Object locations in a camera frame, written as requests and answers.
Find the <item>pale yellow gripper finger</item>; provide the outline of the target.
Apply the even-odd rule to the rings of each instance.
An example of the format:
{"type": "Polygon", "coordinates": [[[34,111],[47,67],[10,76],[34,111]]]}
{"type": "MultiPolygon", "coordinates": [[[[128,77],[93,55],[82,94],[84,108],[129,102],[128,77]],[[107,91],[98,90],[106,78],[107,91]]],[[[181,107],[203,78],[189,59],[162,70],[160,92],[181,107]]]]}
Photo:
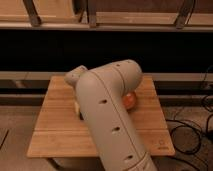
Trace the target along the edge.
{"type": "Polygon", "coordinates": [[[74,102],[74,107],[75,107],[75,113],[79,116],[80,115],[80,107],[79,107],[79,104],[76,101],[74,102]]]}

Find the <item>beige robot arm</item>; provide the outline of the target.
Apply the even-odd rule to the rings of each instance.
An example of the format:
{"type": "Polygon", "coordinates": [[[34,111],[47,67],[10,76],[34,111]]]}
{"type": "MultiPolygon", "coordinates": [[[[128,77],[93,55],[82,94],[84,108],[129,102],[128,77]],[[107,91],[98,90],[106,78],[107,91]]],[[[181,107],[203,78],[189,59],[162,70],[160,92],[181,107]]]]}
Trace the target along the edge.
{"type": "Polygon", "coordinates": [[[81,65],[65,75],[105,171],[157,171],[122,101],[141,80],[142,70],[133,60],[94,69],[81,65]]]}

